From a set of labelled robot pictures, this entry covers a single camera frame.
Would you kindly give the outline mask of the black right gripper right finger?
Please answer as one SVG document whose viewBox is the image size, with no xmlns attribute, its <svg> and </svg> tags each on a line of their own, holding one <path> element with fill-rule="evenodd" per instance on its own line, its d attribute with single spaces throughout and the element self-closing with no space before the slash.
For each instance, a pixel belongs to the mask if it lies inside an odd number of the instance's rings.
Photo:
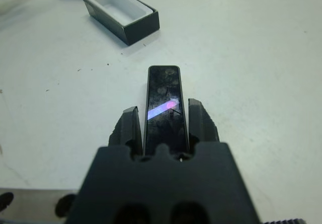
<svg viewBox="0 0 322 224">
<path fill-rule="evenodd" d="M 201 101 L 188 99 L 189 107 L 189 144 L 195 146 L 199 142 L 219 142 L 218 130 Z"/>
</svg>

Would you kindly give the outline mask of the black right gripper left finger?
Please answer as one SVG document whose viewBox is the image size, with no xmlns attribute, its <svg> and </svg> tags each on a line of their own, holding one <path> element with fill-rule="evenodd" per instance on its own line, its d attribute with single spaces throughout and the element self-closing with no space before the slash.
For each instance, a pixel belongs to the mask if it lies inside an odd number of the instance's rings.
<svg viewBox="0 0 322 224">
<path fill-rule="evenodd" d="M 127 108 L 123 111 L 110 135 L 110 146 L 114 145 L 129 147 L 132 159 L 143 155 L 137 106 Z"/>
</svg>

